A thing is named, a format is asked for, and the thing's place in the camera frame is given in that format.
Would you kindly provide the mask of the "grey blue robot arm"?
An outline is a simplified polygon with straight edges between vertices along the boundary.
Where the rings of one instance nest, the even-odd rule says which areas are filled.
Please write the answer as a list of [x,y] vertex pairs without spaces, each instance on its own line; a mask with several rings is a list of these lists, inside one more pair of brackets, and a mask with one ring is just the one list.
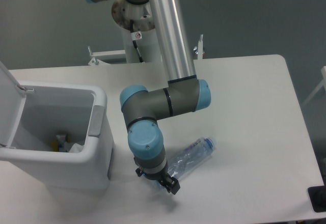
[[168,78],[166,88],[148,91],[144,86],[132,85],[121,92],[128,145],[134,155],[137,175],[157,181],[167,192],[176,194],[180,184],[168,173],[164,138],[157,121],[209,107],[210,89],[205,80],[197,78],[179,0],[125,1],[134,8],[134,16],[128,16],[130,31],[135,30],[139,20],[145,20],[156,29]]

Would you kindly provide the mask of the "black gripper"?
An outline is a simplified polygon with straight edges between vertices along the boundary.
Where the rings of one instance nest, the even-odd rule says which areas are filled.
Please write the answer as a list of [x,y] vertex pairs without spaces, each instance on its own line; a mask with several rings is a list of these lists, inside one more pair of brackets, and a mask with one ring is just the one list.
[[168,193],[175,195],[179,189],[180,184],[178,179],[171,177],[168,174],[168,168],[164,167],[157,173],[148,173],[145,172],[142,167],[136,169],[136,174],[138,177],[144,176],[148,180],[158,181],[159,185],[167,190]]

